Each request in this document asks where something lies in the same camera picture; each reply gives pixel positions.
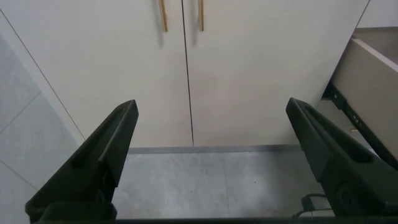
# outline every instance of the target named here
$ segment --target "cabinet door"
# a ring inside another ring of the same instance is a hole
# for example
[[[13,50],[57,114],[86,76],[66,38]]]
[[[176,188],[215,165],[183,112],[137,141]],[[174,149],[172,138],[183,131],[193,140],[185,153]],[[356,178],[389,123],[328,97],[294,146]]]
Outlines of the cabinet door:
[[[313,106],[368,0],[184,0],[196,146],[292,144],[290,97]]]
[[[192,146],[182,3],[1,0],[0,7],[87,138],[135,99],[135,147]]]

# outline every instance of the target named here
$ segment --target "open drawer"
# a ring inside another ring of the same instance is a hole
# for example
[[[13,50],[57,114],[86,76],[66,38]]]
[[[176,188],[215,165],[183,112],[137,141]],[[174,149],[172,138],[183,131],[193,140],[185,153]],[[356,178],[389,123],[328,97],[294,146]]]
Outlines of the open drawer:
[[[331,83],[398,159],[398,27],[357,29]]]

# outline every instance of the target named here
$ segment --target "gold handle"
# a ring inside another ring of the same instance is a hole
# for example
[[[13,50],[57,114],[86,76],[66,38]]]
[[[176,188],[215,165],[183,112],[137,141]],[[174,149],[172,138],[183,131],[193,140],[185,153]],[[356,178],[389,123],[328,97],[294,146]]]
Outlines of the gold handle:
[[[169,31],[167,28],[167,14],[166,9],[164,7],[164,0],[159,0],[159,7],[160,7],[160,15],[162,17],[162,25],[163,25],[163,32]]]
[[[198,0],[199,3],[199,30],[205,30],[205,15],[203,12],[203,0]]]

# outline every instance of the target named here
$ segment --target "tile grout line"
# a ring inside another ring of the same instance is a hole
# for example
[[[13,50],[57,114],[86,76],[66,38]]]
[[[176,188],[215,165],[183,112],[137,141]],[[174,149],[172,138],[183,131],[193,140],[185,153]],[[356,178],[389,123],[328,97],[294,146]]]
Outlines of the tile grout line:
[[[2,160],[0,160],[0,163],[2,163],[3,165],[5,165],[9,170],[11,170],[11,172],[13,172],[15,175],[17,175],[19,178],[21,178],[25,183],[27,183],[29,186],[31,186],[33,189],[37,191],[37,190],[31,183],[29,183],[29,181],[25,180],[25,178],[23,178],[21,175],[19,175],[15,170],[11,169],[11,167],[9,167],[5,162],[3,162]]]
[[[226,206],[228,209],[228,217],[231,217],[231,214],[229,212],[229,197],[228,197],[228,188],[227,188],[227,181],[226,181],[226,168],[225,168],[225,160],[224,157],[221,158],[223,162],[223,170],[224,170],[224,183],[225,183],[225,195],[226,195]]]
[[[33,97],[33,99],[28,103],[28,104],[26,104],[26,106],[24,106],[23,107],[23,109],[20,111],[20,112],[18,112],[18,114],[6,125],[6,127],[4,127],[4,129],[3,130],[1,130],[0,131],[0,134],[4,131],[4,130],[6,130],[7,129],[7,127],[15,120],[15,119],[17,119],[17,117],[41,94],[42,92],[41,91],[39,91],[39,93],[38,94],[36,94],[35,95],[35,97]]]
[[[54,95],[57,97],[58,101],[61,103],[63,109],[67,112],[67,115],[69,116],[69,118],[72,120],[73,124],[75,125],[75,127],[77,128],[77,130],[79,131],[79,133],[81,134],[82,138],[84,140],[86,140],[86,138],[84,137],[83,133],[81,133],[80,129],[78,128],[78,126],[76,125],[76,122],[73,120],[72,116],[70,116],[67,108],[65,107],[65,105],[62,103],[61,99],[59,98],[59,96],[57,95],[57,93],[55,92],[55,90],[52,88],[52,85],[50,84],[50,82],[47,80],[47,77],[44,75],[42,69],[39,67],[39,65],[37,64],[36,60],[33,58],[32,54],[29,52],[29,50],[27,49],[27,47],[25,46],[25,43],[22,41],[22,39],[19,37],[17,31],[14,29],[14,27],[11,25],[10,21],[8,20],[7,16],[5,15],[5,13],[2,11],[2,9],[0,8],[0,12],[1,14],[4,16],[4,18],[6,19],[7,23],[10,25],[12,31],[14,31],[15,35],[17,35],[17,38],[19,39],[19,41],[21,42],[21,44],[24,46],[26,52],[29,54],[30,58],[33,60],[33,62],[35,63],[36,67],[39,69],[40,73],[42,74],[42,76],[44,77],[45,81],[47,82],[47,84],[49,84],[49,87],[51,88],[51,90],[53,91]]]

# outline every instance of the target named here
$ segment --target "gray wall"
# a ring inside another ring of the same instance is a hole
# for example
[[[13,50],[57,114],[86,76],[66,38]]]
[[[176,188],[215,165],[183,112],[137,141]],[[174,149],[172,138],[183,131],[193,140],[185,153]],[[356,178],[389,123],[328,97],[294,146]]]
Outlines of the gray wall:
[[[26,201],[77,147],[0,35],[0,222],[28,223]]]

